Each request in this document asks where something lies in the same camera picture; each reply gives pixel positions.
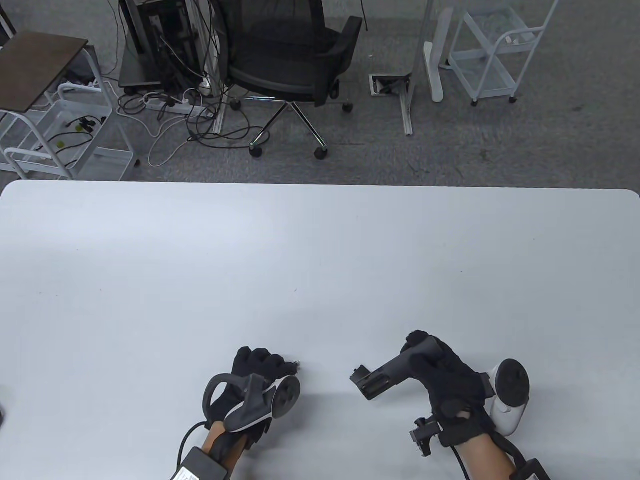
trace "white rack shelf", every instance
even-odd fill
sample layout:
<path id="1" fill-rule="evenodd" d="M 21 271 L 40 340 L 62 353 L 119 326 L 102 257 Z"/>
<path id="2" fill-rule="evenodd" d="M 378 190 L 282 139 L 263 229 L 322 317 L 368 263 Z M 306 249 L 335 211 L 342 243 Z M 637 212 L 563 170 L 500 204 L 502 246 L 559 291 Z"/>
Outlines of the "white rack shelf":
<path id="1" fill-rule="evenodd" d="M 449 64 L 477 106 L 479 99 L 509 96 L 516 102 L 516 92 L 529 68 L 533 54 L 553 16 L 558 0 L 554 0 L 544 25 L 530 28 L 508 5 L 465 12 L 451 45 Z M 460 31 L 466 25 L 480 43 L 476 50 L 456 51 Z M 504 67 L 498 55 L 528 52 L 517 79 Z"/>
<path id="2" fill-rule="evenodd" d="M 23 179 L 29 178 L 30 172 L 43 172 L 73 180 L 122 180 L 131 171 L 136 153 L 120 125 L 100 70 L 86 50 L 81 53 L 100 88 L 63 83 L 58 86 L 59 100 L 53 102 L 51 95 L 47 96 L 50 107 L 46 111 L 0 111 L 5 113 L 0 122 L 0 170 L 14 171 Z M 106 105 L 68 100 L 65 94 L 74 90 L 98 93 Z M 95 125 L 78 132 L 81 118 Z M 112 127 L 120 131 L 127 150 L 100 145 Z"/>

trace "black office chair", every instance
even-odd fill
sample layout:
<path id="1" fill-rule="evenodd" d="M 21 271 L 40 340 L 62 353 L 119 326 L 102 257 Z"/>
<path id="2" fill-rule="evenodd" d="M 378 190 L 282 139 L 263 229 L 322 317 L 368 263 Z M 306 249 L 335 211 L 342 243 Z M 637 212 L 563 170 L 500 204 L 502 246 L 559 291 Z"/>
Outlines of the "black office chair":
<path id="1" fill-rule="evenodd" d="M 322 0 L 211 0 L 214 28 L 220 39 L 220 77 L 267 95 L 262 100 L 282 102 L 276 114 L 250 143 L 253 157 L 262 155 L 260 139 L 288 107 L 291 107 L 316 137 L 316 158 L 328 149 L 296 102 L 316 107 L 327 97 L 339 95 L 338 75 L 351 64 L 362 19 L 350 17 L 342 33 L 324 26 Z M 232 100 L 234 110 L 241 107 Z M 349 113 L 352 104 L 343 104 Z"/>

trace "cart wheel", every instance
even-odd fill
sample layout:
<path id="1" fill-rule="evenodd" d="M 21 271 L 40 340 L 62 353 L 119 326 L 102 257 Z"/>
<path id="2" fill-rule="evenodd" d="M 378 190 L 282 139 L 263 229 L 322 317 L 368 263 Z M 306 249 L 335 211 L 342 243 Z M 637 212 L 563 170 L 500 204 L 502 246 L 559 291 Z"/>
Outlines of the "cart wheel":
<path id="1" fill-rule="evenodd" d="M 262 148 L 260 147 L 249 147 L 249 153 L 253 158 L 260 158 L 262 156 Z"/>
<path id="2" fill-rule="evenodd" d="M 329 150 L 327 150 L 326 148 L 318 147 L 318 148 L 316 148 L 316 151 L 314 152 L 314 155 L 316 156 L 316 158 L 318 160 L 324 160 L 328 153 L 329 153 Z"/>

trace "chrome chair leg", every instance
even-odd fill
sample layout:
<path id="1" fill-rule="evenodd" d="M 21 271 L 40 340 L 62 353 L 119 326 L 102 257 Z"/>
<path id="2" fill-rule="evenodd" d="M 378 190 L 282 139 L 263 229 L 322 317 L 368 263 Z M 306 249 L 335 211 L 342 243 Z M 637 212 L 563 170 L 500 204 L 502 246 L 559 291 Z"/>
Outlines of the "chrome chair leg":
<path id="1" fill-rule="evenodd" d="M 316 129 L 314 128 L 314 126 L 311 124 L 311 122 L 309 122 L 308 118 L 305 117 L 305 114 L 302 113 L 302 110 L 300 109 L 300 107 L 298 107 L 298 105 L 295 102 L 291 102 L 289 103 L 289 105 L 291 105 L 291 108 L 293 108 L 293 111 L 296 112 L 298 114 L 298 116 L 300 117 L 300 119 L 305 123 L 305 125 L 307 126 L 307 128 L 309 129 L 309 131 L 311 132 L 311 134 L 316 137 L 317 142 L 320 144 L 320 146 L 322 147 L 323 150 L 326 150 L 327 146 L 326 143 L 324 142 L 323 138 L 320 136 L 320 134 L 316 131 Z"/>
<path id="2" fill-rule="evenodd" d="M 252 95 L 251 97 L 245 97 L 243 99 L 238 100 L 253 100 L 255 102 L 282 102 L 282 100 L 278 100 L 274 97 L 258 97 L 256 95 Z"/>
<path id="3" fill-rule="evenodd" d="M 267 124 L 262 128 L 262 130 L 260 130 L 260 133 L 258 133 L 258 136 L 249 144 L 249 150 L 253 150 L 256 145 L 258 144 L 258 142 L 260 141 L 260 139 L 262 138 L 262 135 L 265 134 L 265 132 L 269 131 L 269 128 L 271 128 L 271 126 L 275 123 L 276 120 L 278 120 L 278 117 L 282 114 L 282 112 L 284 112 L 287 109 L 287 103 L 286 102 L 282 102 L 282 106 L 280 107 L 280 109 L 276 112 L 275 115 L 273 115 L 271 117 L 271 120 L 269 120 L 267 122 Z"/>

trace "dark wooden tabletop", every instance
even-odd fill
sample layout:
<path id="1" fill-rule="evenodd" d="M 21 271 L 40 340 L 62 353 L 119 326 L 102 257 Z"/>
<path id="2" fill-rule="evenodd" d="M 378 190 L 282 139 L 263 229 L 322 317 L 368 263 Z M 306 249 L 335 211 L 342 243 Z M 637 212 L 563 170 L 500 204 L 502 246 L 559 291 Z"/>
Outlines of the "dark wooden tabletop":
<path id="1" fill-rule="evenodd" d="M 0 109 L 26 112 L 88 43 L 23 31 L 0 51 Z"/>

